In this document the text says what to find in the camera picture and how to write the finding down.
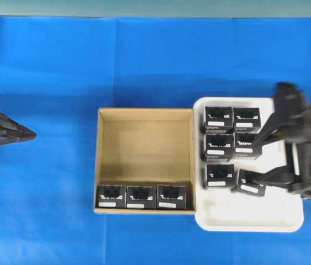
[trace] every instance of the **robotic arm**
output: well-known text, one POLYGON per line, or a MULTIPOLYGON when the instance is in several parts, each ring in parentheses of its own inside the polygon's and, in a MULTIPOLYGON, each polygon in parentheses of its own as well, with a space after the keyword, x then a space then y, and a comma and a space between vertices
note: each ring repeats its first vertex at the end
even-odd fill
POLYGON ((287 165, 258 175, 253 182, 286 188, 311 199, 311 106, 294 85, 278 83, 274 96, 276 111, 257 134, 253 146, 285 140, 287 165), (298 172, 294 170, 297 156, 298 172))

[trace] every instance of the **cardboard box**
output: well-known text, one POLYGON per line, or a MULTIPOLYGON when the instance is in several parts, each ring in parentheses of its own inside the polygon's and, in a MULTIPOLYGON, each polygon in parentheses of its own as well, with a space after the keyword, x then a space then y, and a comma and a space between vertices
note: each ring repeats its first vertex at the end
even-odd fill
POLYGON ((94 211, 121 214, 194 214, 192 109, 99 109, 94 211), (186 210, 107 209, 96 204, 101 184, 187 186, 186 210))
POLYGON ((260 108, 233 108, 234 131, 256 133, 261 129, 260 108))
POLYGON ((186 209, 186 186, 158 185, 157 209, 186 209))
POLYGON ((232 134, 206 134, 203 137, 203 159, 205 161, 229 162, 234 155, 232 134))
POLYGON ((233 131, 233 108, 205 107, 202 120, 205 134, 230 134, 233 131))
POLYGON ((126 208, 155 209, 155 189, 154 186, 127 186, 126 208))
POLYGON ((234 165, 212 165, 206 164, 204 175, 205 189, 234 188, 237 177, 234 165))
POLYGON ((252 147, 256 134, 247 132, 234 133, 234 158, 255 160, 262 155, 262 146, 256 145, 252 147))
POLYGON ((266 185, 253 182, 253 179, 259 175, 261 173, 239 169, 237 172, 238 184, 232 189, 232 192, 245 193, 256 197, 265 196, 266 185))
POLYGON ((124 209, 126 205, 126 187, 99 185, 96 200, 98 207, 124 209))

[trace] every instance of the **plastic tray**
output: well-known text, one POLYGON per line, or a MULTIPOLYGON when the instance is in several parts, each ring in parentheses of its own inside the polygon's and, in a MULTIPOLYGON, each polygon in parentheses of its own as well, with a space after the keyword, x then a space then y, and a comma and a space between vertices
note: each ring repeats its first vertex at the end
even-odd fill
MULTIPOLYGON (((200 157, 203 139, 202 114, 209 107, 258 107, 261 126, 274 112, 271 98, 201 98, 193 108, 195 140, 196 213, 198 225, 208 231, 294 232, 304 221, 303 204, 299 195, 285 189, 267 187, 264 197, 231 193, 228 189, 205 190, 203 188, 204 161, 200 157)), ((232 159, 235 170, 248 169, 265 173, 286 165, 283 141, 266 145, 257 160, 232 159)))

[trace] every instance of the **blue cloth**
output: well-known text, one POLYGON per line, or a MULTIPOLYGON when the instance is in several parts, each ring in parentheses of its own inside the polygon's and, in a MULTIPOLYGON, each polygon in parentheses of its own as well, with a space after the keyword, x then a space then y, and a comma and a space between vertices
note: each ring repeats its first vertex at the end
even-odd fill
POLYGON ((0 111, 37 132, 0 147, 0 264, 311 264, 311 201, 292 234, 93 213, 99 107, 270 97, 277 81, 311 102, 311 19, 0 17, 0 111))

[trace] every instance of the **blue backdrop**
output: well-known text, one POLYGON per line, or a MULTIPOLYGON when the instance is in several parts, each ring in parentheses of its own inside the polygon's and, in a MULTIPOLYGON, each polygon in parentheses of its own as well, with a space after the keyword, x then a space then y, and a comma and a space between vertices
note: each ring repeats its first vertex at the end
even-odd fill
POLYGON ((93 213, 99 107, 270 97, 277 81, 311 101, 311 19, 0 17, 0 111, 37 132, 0 147, 0 264, 311 264, 311 201, 292 234, 93 213))

